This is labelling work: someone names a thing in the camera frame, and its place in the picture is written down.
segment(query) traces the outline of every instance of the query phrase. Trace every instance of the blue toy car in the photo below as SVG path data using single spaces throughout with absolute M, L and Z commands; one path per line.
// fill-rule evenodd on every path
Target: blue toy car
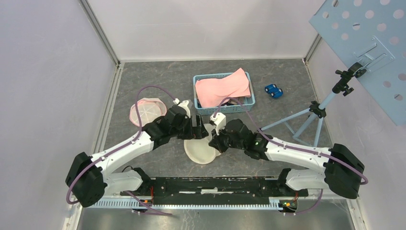
M 275 84 L 265 86 L 265 92 L 270 94 L 272 98 L 279 98 L 283 95 L 282 89 L 278 89 Z

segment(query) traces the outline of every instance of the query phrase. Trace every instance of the white wall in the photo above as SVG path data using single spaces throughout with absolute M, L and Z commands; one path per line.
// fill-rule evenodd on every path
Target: white wall
M 76 0 L 0 3 L 0 229 L 61 229 L 114 64 Z
M 324 0 L 89 0 L 121 60 L 302 58 Z
M 322 41 L 309 70 L 319 98 L 339 80 L 336 69 L 347 69 Z M 365 165 L 369 183 L 360 188 L 362 209 L 372 230 L 404 229 L 406 191 L 406 126 L 396 126 L 357 80 L 355 89 L 327 106 L 327 125 L 333 143 L 346 145 Z

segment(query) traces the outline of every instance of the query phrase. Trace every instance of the blue basket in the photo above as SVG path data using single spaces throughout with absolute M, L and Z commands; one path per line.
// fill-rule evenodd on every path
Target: blue basket
M 196 75 L 193 77 L 193 92 L 194 92 L 194 107 L 197 109 L 197 112 L 201 115 L 211 115 L 213 114 L 217 107 L 210 107 L 210 108 L 198 108 L 197 107 L 197 94 L 196 94 L 196 81 L 202 80 L 202 79 L 207 79 L 207 78 L 225 78 L 233 73 L 217 73 L 217 74 L 205 74 L 205 75 Z M 249 74 L 245 72 L 248 82 L 249 82 L 249 90 L 251 92 L 251 97 L 246 97 L 244 99 L 244 107 L 250 111 L 251 108 L 255 104 L 255 97 L 254 97 L 254 91 L 252 89 L 252 84 L 251 84 L 251 79 L 249 78 Z M 244 112 L 244 109 L 240 105 L 227 105 L 227 106 L 221 106 L 220 112 L 223 114 L 227 113 L 238 113 L 238 112 Z

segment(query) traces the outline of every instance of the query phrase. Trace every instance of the pink cloth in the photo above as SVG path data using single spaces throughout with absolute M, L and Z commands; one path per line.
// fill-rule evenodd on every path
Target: pink cloth
M 248 78 L 241 68 L 222 79 L 198 80 L 196 82 L 196 94 L 202 108 L 216 107 L 226 97 L 251 96 Z

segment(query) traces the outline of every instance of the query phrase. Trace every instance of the pegboard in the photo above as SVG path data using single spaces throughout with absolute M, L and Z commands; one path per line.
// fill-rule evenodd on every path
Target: pegboard
M 396 125 L 406 124 L 405 11 L 406 0 L 326 0 L 310 19 L 348 68 L 366 66 L 358 81 Z

